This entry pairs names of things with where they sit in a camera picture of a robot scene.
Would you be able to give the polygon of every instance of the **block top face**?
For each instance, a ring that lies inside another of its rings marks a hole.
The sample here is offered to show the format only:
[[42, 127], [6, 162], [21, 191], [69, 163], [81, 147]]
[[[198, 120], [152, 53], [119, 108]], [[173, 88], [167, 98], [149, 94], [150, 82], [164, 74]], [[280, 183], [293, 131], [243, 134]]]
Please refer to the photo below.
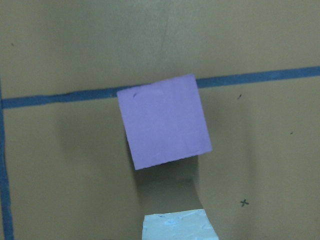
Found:
[[204, 209], [144, 216], [142, 240], [219, 240]]
[[195, 76], [117, 92], [136, 170], [212, 151]]

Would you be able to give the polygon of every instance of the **blue line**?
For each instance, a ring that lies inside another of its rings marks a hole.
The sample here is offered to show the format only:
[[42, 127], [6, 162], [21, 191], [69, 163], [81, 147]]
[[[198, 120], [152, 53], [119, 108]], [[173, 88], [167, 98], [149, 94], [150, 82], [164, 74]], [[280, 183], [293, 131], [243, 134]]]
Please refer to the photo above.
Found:
[[[320, 76], [320, 66], [201, 78], [197, 80], [197, 86], [201, 89], [275, 80], [308, 78], [315, 76]], [[98, 90], [76, 91], [57, 95], [38, 95], [7, 98], [2, 100], [2, 106], [4, 109], [13, 109], [52, 103], [67, 103], [94, 99], [116, 98], [117, 91], [132, 88], [135, 86], [122, 86]]]
[[9, 180], [5, 160], [5, 125], [0, 85], [0, 195], [2, 224], [5, 240], [14, 240], [14, 226], [11, 214]]

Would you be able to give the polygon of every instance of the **light blue cube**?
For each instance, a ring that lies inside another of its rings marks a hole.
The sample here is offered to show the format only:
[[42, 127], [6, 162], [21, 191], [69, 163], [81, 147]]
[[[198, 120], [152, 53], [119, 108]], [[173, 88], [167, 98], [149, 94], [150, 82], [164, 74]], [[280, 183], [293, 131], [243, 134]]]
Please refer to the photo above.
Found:
[[204, 209], [144, 216], [142, 240], [219, 240]]

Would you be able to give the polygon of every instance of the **black mark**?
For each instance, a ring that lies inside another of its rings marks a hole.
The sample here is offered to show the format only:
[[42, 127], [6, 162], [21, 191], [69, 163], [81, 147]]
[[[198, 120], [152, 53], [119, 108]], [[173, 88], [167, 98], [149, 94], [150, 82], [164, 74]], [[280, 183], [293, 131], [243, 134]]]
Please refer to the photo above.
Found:
[[245, 200], [243, 200], [243, 201], [240, 202], [240, 203], [242, 203], [242, 206], [241, 206], [241, 207], [243, 207], [245, 204], [249, 205], [249, 203], [246, 202], [246, 201], [247, 201], [247, 199], [245, 199]]

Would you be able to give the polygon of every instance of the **blue tape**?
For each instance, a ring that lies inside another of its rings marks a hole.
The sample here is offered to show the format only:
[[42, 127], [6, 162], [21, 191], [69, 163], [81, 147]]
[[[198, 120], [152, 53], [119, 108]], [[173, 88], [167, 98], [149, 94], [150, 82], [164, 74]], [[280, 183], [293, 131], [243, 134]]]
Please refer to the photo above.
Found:
[[[304, 67], [277, 71], [264, 71], [230, 76], [216, 76], [197, 80], [198, 88], [212, 88], [237, 84], [249, 84], [275, 80], [287, 80], [320, 76], [320, 66]], [[94, 99], [116, 98], [117, 91], [135, 86], [123, 86], [98, 90], [76, 91], [58, 95], [38, 95], [2, 100], [4, 109], [21, 108], [28, 106], [45, 105], [52, 103], [67, 103]]]
[[0, 196], [2, 224], [5, 240], [14, 240], [14, 226], [11, 214], [9, 180], [5, 160], [5, 125], [0, 85]]

